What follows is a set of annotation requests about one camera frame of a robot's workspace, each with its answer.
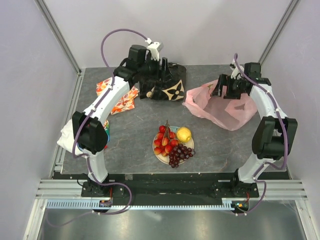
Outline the pink plastic bag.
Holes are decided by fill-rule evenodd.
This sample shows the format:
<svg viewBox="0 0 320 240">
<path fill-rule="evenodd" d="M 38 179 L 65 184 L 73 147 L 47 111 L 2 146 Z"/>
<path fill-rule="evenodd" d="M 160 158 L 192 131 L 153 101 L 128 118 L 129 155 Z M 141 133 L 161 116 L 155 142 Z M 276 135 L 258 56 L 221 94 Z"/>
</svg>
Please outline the pink plastic bag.
<svg viewBox="0 0 320 240">
<path fill-rule="evenodd" d="M 192 115 L 207 119 L 225 130 L 236 131 L 256 114 L 256 104 L 244 93 L 240 99 L 211 96 L 217 83 L 218 80 L 214 80 L 188 90 L 182 104 Z"/>
</svg>

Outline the yellow fake lemon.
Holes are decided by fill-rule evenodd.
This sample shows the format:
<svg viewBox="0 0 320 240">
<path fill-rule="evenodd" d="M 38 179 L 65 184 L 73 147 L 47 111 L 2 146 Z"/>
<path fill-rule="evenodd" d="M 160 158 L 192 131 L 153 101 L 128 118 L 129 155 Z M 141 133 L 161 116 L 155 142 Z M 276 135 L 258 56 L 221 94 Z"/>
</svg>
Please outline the yellow fake lemon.
<svg viewBox="0 0 320 240">
<path fill-rule="evenodd" d="M 192 132 L 187 127 L 180 127 L 176 130 L 176 138 L 182 143 L 187 143 L 192 138 Z"/>
</svg>

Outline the red fake lychee bunch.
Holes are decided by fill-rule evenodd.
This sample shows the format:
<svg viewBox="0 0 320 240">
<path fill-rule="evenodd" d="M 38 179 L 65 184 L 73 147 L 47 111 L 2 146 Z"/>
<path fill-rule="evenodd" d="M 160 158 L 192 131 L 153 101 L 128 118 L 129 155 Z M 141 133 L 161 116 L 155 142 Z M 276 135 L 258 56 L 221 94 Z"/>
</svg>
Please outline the red fake lychee bunch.
<svg viewBox="0 0 320 240">
<path fill-rule="evenodd" d="M 156 156 L 166 157 L 179 145 L 176 133 L 171 129 L 169 121 L 165 125 L 158 128 L 158 133 L 155 135 L 152 146 Z"/>
</svg>

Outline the beige blue ceramic plate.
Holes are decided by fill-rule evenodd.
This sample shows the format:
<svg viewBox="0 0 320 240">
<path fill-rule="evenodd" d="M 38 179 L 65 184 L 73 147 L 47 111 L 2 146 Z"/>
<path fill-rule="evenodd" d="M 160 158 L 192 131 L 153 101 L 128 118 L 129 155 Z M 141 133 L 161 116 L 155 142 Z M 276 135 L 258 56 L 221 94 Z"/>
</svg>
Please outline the beige blue ceramic plate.
<svg viewBox="0 0 320 240">
<path fill-rule="evenodd" d="M 176 134 L 176 131 L 179 127 L 173 127 L 171 126 L 171 129 L 175 132 Z M 190 147 L 192 149 L 195 149 L 195 143 L 194 143 L 194 140 L 193 140 L 193 137 L 188 141 L 188 142 L 181 142 L 179 141 L 180 144 L 184 144 L 186 145 L 187 147 Z M 162 163 L 166 164 L 166 165 L 169 165 L 169 155 L 166 156 L 166 157 L 163 157 L 163 156 L 156 156 Z"/>
</svg>

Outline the purple fake grape bunch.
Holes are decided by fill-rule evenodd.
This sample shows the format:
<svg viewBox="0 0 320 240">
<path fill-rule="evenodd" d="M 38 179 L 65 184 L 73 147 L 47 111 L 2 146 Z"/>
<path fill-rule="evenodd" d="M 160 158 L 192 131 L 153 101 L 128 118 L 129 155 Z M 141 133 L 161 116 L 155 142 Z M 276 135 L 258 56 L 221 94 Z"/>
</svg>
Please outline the purple fake grape bunch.
<svg viewBox="0 0 320 240">
<path fill-rule="evenodd" d="M 180 164 L 184 163 L 185 161 L 193 157 L 195 154 L 196 151 L 193 148 L 187 147 L 185 144 L 179 143 L 168 154 L 168 164 L 172 168 L 178 168 Z"/>
</svg>

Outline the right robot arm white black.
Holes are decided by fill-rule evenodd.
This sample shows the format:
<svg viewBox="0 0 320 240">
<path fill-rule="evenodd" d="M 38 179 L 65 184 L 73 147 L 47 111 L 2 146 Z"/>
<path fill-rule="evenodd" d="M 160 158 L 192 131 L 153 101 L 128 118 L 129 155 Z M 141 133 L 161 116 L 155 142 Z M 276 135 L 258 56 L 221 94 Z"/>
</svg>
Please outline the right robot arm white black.
<svg viewBox="0 0 320 240">
<path fill-rule="evenodd" d="M 246 184 L 258 181 L 260 174 L 275 162 L 283 159 L 280 169 L 287 166 L 298 122 L 289 118 L 277 103 L 268 78 L 262 77 L 261 64 L 248 62 L 244 66 L 233 60 L 229 65 L 232 73 L 221 74 L 211 96 L 239 100 L 247 94 L 255 103 L 260 123 L 252 138 L 252 154 L 245 164 L 236 170 L 235 181 L 229 184 L 229 191 L 235 197 L 247 191 Z"/>
</svg>

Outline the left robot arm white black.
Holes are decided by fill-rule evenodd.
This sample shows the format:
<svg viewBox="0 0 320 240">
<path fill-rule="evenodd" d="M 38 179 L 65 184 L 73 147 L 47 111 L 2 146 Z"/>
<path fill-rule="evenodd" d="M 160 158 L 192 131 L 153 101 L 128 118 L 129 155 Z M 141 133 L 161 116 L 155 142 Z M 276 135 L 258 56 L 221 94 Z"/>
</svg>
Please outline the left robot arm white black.
<svg viewBox="0 0 320 240">
<path fill-rule="evenodd" d="M 74 142 L 71 152 L 74 158 L 78 158 L 76 148 L 81 150 L 81 157 L 86 159 L 88 177 L 94 181 L 92 191 L 99 197 L 110 191 L 110 185 L 105 181 L 108 171 L 104 148 L 109 140 L 104 129 L 105 121 L 117 102 L 143 77 L 153 76 L 159 80 L 166 76 L 168 60 L 160 57 L 162 48 L 163 44 L 157 41 L 148 46 L 132 45 L 128 57 L 114 69 L 103 92 L 84 111 L 76 111 L 72 115 Z"/>
</svg>

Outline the black beige plush cloth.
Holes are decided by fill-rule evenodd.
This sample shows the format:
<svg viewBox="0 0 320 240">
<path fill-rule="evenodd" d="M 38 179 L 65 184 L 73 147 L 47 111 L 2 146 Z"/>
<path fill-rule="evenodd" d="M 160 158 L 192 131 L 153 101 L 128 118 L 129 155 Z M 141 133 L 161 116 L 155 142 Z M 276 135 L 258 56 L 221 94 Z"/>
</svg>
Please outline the black beige plush cloth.
<svg viewBox="0 0 320 240">
<path fill-rule="evenodd" d="M 169 100 L 155 101 L 182 101 L 185 98 L 187 69 L 183 65 L 172 62 L 168 63 L 168 67 L 171 72 L 171 78 L 169 79 L 169 88 L 164 90 L 164 92 L 167 93 Z M 161 80 L 147 77 L 142 78 L 139 82 L 139 98 L 151 100 L 152 90 L 157 81 Z"/>
</svg>

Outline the orange floral cloth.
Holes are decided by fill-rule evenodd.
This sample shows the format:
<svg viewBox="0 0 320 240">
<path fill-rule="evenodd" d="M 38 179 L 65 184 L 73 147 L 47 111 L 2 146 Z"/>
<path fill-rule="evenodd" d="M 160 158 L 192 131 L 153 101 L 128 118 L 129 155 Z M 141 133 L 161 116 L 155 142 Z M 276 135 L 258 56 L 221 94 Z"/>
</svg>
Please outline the orange floral cloth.
<svg viewBox="0 0 320 240">
<path fill-rule="evenodd" d="M 111 82 L 112 78 L 107 78 L 96 84 L 96 94 L 99 97 L 107 85 Z M 135 108 L 134 99 L 139 95 L 139 89 L 135 86 L 131 88 L 113 107 L 111 115 L 129 111 Z"/>
</svg>

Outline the colourful cartoon cloth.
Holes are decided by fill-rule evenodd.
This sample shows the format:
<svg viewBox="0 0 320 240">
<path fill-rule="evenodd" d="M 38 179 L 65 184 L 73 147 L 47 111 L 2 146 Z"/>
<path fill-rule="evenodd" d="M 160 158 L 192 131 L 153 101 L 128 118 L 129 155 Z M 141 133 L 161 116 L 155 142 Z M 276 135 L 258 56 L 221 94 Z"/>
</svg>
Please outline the colourful cartoon cloth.
<svg viewBox="0 0 320 240">
<path fill-rule="evenodd" d="M 108 120 L 105 121 L 103 127 L 109 138 L 107 141 L 108 143 L 110 141 L 110 129 L 109 129 Z M 73 123 L 71 119 L 66 123 L 66 125 L 62 128 L 60 132 L 61 132 L 61 136 L 58 139 L 57 144 L 63 149 L 65 149 L 66 151 L 72 153 L 75 140 L 74 140 L 74 133 L 73 133 Z M 80 154 L 83 154 L 83 150 L 77 145 L 75 147 L 75 155 L 78 156 Z"/>
</svg>

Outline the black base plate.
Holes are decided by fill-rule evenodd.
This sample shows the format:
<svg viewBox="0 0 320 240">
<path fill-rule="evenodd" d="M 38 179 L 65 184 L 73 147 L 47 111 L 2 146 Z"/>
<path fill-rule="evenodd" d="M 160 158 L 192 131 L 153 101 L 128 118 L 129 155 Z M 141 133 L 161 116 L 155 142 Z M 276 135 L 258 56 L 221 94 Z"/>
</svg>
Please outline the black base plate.
<svg viewBox="0 0 320 240">
<path fill-rule="evenodd" d="M 128 186 L 138 194 L 187 194 L 220 198 L 258 198 L 257 183 L 243 183 L 236 173 L 133 173 L 109 174 L 103 182 Z"/>
</svg>

